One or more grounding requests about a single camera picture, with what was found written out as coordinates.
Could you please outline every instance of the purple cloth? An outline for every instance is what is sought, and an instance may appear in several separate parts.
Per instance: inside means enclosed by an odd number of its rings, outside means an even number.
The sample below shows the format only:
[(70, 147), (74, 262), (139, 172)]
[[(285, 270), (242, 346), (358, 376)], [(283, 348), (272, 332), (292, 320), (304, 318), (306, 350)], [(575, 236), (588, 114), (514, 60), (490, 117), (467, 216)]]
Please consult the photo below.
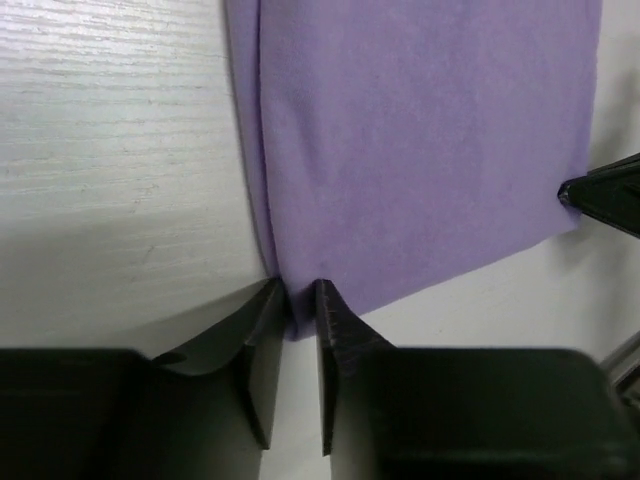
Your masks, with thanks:
[(357, 313), (575, 226), (600, 0), (228, 0), (266, 263)]

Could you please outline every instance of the dark object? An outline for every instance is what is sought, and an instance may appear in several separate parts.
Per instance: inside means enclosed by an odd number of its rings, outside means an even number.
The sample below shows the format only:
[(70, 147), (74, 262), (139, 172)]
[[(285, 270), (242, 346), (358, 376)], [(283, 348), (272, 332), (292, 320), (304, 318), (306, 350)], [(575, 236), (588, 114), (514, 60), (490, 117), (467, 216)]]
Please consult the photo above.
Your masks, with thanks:
[(627, 479), (638, 437), (605, 374), (566, 350), (394, 348), (316, 283), (334, 480)]
[(2, 478), (257, 480), (283, 307), (271, 280), (153, 361), (127, 350), (0, 351)]
[(560, 201), (640, 238), (640, 153), (565, 182)]

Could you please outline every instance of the cloth fold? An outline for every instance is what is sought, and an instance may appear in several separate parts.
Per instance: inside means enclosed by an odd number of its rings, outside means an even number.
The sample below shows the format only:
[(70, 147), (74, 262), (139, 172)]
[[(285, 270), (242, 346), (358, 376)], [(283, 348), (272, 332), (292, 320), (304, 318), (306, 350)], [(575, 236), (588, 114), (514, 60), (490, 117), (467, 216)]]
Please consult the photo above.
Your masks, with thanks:
[(572, 229), (601, 0), (228, 0), (258, 237), (313, 333)]

